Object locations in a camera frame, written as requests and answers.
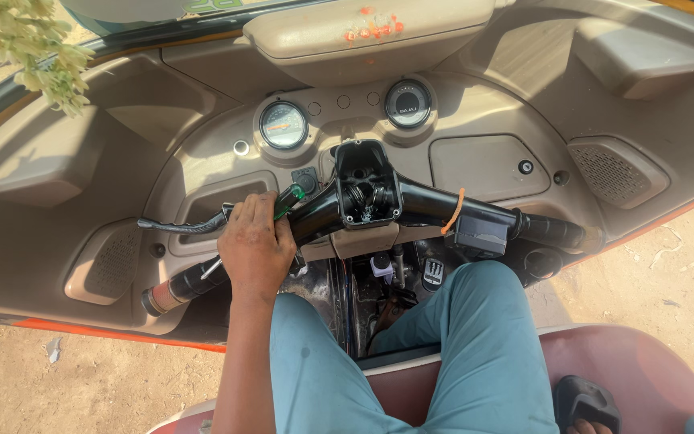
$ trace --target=pedal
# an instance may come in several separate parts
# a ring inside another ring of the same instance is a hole
[[[426,258],[424,273],[422,274],[422,286],[431,293],[434,293],[443,285],[443,278],[443,262],[433,258]]]

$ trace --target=light blue pants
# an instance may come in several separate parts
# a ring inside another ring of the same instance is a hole
[[[384,413],[312,305],[278,295],[270,341],[278,434],[558,433],[529,303],[501,263],[461,266],[375,340],[376,352],[441,343],[437,387],[421,427]]]

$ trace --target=person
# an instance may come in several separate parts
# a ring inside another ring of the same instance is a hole
[[[494,261],[451,273],[436,293],[375,335],[375,352],[441,343],[420,427],[384,413],[369,382],[301,297],[278,294],[296,252],[277,193],[235,205],[217,241],[232,283],[227,354],[213,433],[554,434],[551,387],[524,289]],[[612,434],[577,420],[568,434]]]

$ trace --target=sandy ground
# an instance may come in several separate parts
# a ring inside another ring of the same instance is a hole
[[[91,37],[75,29],[70,41]],[[0,80],[16,70],[0,65]],[[679,243],[667,228],[527,289],[537,325],[628,325],[666,342],[694,370],[694,210],[667,225],[682,247],[652,268],[656,252]],[[55,337],[63,351],[50,364],[43,347]],[[0,326],[0,433],[143,433],[215,397],[223,361],[189,348]]]

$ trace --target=seat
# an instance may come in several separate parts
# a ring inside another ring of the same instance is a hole
[[[676,353],[652,336],[613,324],[538,330],[552,388],[578,375],[612,392],[624,434],[683,434],[694,416],[694,374]],[[420,426],[435,391],[440,354],[364,370],[390,416]],[[190,407],[149,434],[194,434],[213,417],[215,400]]]

